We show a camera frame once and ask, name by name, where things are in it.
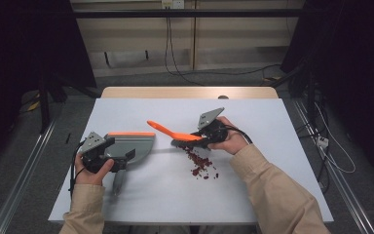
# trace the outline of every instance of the person's right hand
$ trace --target person's right hand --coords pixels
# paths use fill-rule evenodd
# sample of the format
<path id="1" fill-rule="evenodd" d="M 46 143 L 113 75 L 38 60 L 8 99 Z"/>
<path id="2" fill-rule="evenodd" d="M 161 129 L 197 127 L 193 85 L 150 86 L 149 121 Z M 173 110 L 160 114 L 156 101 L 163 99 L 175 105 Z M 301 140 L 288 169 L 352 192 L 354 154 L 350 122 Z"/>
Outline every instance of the person's right hand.
<path id="1" fill-rule="evenodd" d="M 224 125 L 235 127 L 226 117 L 220 116 L 217 118 Z M 223 142 L 211 143 L 207 147 L 210 149 L 224 149 L 228 153 L 235 155 L 241 149 L 248 145 L 241 133 L 229 130 L 226 139 Z"/>

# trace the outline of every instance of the hand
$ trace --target hand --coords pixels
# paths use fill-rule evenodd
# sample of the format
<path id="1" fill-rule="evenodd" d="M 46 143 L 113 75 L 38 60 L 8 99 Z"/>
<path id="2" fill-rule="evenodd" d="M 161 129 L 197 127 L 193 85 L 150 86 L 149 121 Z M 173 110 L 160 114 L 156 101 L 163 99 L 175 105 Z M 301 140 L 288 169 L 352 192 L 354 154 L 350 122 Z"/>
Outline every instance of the hand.
<path id="1" fill-rule="evenodd" d="M 221 116 L 217 118 L 220 120 L 224 125 L 235 127 L 226 117 Z M 223 142 L 219 143 L 211 143 L 207 147 L 210 149 L 224 149 L 230 154 L 236 154 L 242 148 L 248 145 L 247 141 L 244 139 L 242 134 L 239 132 L 229 130 L 226 139 Z"/>
<path id="2" fill-rule="evenodd" d="M 98 171 L 98 173 L 94 174 L 85 169 L 83 160 L 81 159 L 82 154 L 77 154 L 75 157 L 75 171 L 78 174 L 76 176 L 75 184 L 93 184 L 93 185 L 100 185 L 102 186 L 102 180 L 104 179 L 105 175 L 111 170 L 114 166 L 114 160 L 108 159 L 102 168 Z"/>

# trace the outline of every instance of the power outlet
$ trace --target power outlet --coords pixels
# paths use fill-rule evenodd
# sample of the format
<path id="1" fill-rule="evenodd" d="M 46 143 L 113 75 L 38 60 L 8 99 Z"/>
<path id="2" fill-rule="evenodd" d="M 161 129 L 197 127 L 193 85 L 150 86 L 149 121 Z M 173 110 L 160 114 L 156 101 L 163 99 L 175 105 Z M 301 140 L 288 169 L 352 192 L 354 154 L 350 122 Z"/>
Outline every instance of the power outlet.
<path id="1" fill-rule="evenodd" d="M 184 9 L 184 0 L 173 0 L 172 1 L 173 9 Z"/>
<path id="2" fill-rule="evenodd" d="M 317 146 L 320 146 L 322 147 L 323 149 L 325 149 L 327 147 L 327 145 L 329 145 L 329 139 L 328 138 L 325 138 L 323 136 L 318 136 L 318 139 L 317 139 Z"/>

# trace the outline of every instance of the orange plastic handle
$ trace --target orange plastic handle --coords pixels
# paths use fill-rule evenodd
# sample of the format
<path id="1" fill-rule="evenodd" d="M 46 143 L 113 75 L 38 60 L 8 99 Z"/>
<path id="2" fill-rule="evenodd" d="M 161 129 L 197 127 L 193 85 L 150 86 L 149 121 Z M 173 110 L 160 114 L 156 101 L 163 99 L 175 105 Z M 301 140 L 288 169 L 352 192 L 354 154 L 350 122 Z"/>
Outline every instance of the orange plastic handle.
<path id="1" fill-rule="evenodd" d="M 143 136 L 143 137 L 153 137 L 156 134 L 149 132 L 111 132 L 108 133 L 109 136 Z"/>
<path id="2" fill-rule="evenodd" d="M 168 136 L 170 136 L 170 137 L 172 137 L 173 139 L 176 139 L 176 140 L 189 141 L 189 140 L 202 139 L 201 136 L 194 136 L 194 135 L 182 134 L 182 133 L 174 133 L 174 132 L 170 131 L 169 129 L 167 129 L 166 127 L 164 127 L 163 125 L 158 124 L 158 123 L 156 123 L 152 120 L 148 120 L 147 124 L 149 124 L 154 129 L 162 132 L 163 134 L 168 135 Z"/>

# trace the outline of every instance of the orange handle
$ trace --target orange handle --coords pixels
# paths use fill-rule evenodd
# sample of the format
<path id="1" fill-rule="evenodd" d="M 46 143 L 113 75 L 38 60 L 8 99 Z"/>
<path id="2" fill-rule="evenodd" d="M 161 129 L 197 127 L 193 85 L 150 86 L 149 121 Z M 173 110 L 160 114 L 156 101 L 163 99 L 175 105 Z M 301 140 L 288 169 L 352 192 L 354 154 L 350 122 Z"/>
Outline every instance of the orange handle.
<path id="1" fill-rule="evenodd" d="M 172 131 L 170 131 L 168 128 L 164 127 L 163 125 L 159 124 L 159 123 L 156 123 L 152 120 L 148 120 L 147 121 L 147 124 L 149 124 L 151 127 L 153 127 L 154 129 L 162 132 L 163 134 L 165 135 L 169 135 L 170 137 L 172 137 L 172 135 L 174 134 Z"/>
<path id="2" fill-rule="evenodd" d="M 189 135 L 189 134 L 182 134 L 182 133 L 174 133 L 172 131 L 170 131 L 169 129 L 167 129 L 166 127 L 154 122 L 154 121 L 151 121 L 151 120 L 148 120 L 147 121 L 147 124 L 149 124 L 151 127 L 153 127 L 154 129 L 162 132 L 163 134 L 166 134 L 170 137 L 172 137 L 173 139 L 176 139 L 176 140 L 185 140 L 185 141 L 189 141 L 189 140 L 196 140 L 196 139 L 201 139 L 202 137 L 201 136 L 194 136 L 194 135 Z"/>

